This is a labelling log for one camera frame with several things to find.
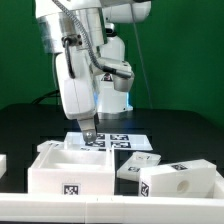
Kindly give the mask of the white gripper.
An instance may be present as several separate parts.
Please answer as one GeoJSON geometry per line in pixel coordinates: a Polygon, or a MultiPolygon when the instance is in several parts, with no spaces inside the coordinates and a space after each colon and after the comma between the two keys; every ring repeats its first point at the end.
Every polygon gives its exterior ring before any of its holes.
{"type": "Polygon", "coordinates": [[[70,49],[75,78],[69,76],[65,53],[56,57],[56,73],[63,109],[68,119],[77,119],[83,140],[92,143],[97,138],[99,124],[94,100],[92,74],[86,50],[70,49]]]}

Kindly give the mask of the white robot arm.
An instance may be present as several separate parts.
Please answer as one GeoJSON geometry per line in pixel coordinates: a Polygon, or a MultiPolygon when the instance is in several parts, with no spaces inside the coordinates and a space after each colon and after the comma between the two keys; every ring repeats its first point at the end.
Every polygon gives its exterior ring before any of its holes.
{"type": "Polygon", "coordinates": [[[127,95],[134,72],[113,24],[140,22],[150,9],[151,0],[35,0],[65,115],[78,122],[87,143],[97,138],[98,116],[130,110],[127,95]]]}

